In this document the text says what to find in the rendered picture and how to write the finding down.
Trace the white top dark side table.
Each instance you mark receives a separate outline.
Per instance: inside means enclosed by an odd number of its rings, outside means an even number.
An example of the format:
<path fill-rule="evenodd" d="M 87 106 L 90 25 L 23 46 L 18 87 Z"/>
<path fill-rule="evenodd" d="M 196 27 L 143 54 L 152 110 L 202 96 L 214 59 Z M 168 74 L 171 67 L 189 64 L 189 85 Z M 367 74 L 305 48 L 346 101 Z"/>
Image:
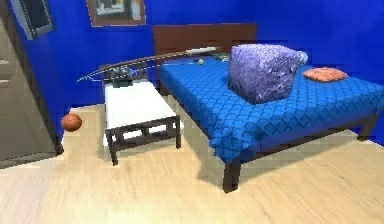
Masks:
<path fill-rule="evenodd" d="M 118 164 L 117 152 L 167 139 L 175 139 L 181 147 L 182 123 L 177 115 L 148 80 L 147 72 L 132 73 L 128 78 L 117 78 L 105 72 L 104 145 L 111 161 Z"/>

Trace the bed with blue quilt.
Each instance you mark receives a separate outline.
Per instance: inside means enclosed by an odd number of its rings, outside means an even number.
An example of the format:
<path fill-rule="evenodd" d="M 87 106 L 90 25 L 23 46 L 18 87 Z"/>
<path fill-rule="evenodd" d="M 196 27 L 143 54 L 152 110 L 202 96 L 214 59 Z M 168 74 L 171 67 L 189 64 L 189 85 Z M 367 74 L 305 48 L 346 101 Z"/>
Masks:
<path fill-rule="evenodd" d="M 384 87 L 357 78 L 321 83 L 298 74 L 288 98 L 252 105 L 227 77 L 227 63 L 211 57 L 167 61 L 158 72 L 161 93 L 177 100 L 224 162 L 225 192 L 237 189 L 244 163 L 353 126 L 365 141 L 384 114 Z"/>

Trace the brown baseball bat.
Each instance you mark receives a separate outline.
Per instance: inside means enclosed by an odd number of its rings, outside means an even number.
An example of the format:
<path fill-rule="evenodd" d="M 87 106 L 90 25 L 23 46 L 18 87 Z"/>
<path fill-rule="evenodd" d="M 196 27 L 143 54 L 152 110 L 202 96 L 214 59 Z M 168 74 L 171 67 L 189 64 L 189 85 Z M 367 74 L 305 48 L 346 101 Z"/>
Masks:
<path fill-rule="evenodd" d="M 80 82 L 83 80 L 89 80 L 93 76 L 96 76 L 98 74 L 101 74 L 103 72 L 109 71 L 109 70 L 114 69 L 114 68 L 128 67 L 131 65 L 136 65 L 136 64 L 140 64 L 140 63 L 144 63 L 144 62 L 156 61 L 156 60 L 179 57 L 179 56 L 194 56 L 197 54 L 214 52 L 214 51 L 218 51 L 218 50 L 223 50 L 223 47 L 209 46 L 209 47 L 202 47 L 202 48 L 194 48 L 194 49 L 187 49 L 187 50 L 178 51 L 178 52 L 174 52 L 174 53 L 165 53 L 165 54 L 160 54 L 160 55 L 154 55 L 154 56 L 147 56 L 147 57 L 138 58 L 138 59 L 132 59 L 129 61 L 123 61 L 123 62 L 107 65 L 105 67 L 99 68 L 98 70 L 92 71 L 92 72 L 80 77 L 79 79 L 77 79 L 76 82 Z"/>

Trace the purple pillow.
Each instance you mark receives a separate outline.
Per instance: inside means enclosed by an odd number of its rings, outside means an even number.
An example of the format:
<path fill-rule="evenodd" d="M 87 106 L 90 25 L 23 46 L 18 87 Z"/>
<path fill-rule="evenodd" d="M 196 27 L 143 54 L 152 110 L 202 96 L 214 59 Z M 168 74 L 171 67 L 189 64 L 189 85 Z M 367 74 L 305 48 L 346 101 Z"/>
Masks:
<path fill-rule="evenodd" d="M 233 46 L 228 62 L 228 88 L 251 104 L 286 98 L 296 70 L 306 64 L 303 51 L 273 44 Z"/>

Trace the orange basketball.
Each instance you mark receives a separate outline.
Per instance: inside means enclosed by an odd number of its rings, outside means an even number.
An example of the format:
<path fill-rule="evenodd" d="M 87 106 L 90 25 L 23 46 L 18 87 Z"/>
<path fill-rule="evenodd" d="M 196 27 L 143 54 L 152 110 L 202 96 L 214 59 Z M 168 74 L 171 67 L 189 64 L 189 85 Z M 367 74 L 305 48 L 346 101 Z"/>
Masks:
<path fill-rule="evenodd" d="M 82 126 L 82 119 L 77 114 L 69 113 L 61 119 L 61 125 L 64 130 L 74 132 Z"/>

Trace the brown framed picture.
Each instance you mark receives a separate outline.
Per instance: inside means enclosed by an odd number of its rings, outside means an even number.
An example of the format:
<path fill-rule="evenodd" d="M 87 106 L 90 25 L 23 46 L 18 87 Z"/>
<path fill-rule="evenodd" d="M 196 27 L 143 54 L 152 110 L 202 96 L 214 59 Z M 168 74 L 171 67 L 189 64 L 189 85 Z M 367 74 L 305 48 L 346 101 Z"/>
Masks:
<path fill-rule="evenodd" d="M 146 23 L 144 0 L 86 0 L 91 25 L 134 26 Z"/>

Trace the orange flat cushion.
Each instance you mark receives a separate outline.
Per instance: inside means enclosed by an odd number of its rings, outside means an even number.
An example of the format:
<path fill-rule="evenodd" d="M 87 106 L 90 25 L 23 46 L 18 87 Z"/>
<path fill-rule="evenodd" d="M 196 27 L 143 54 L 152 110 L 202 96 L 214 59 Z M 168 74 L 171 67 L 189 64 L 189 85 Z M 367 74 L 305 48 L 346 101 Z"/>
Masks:
<path fill-rule="evenodd" d="M 343 80 L 348 77 L 348 75 L 338 69 L 335 68 L 313 68 L 303 72 L 303 75 L 311 80 L 319 81 L 319 82 L 332 82 Z"/>

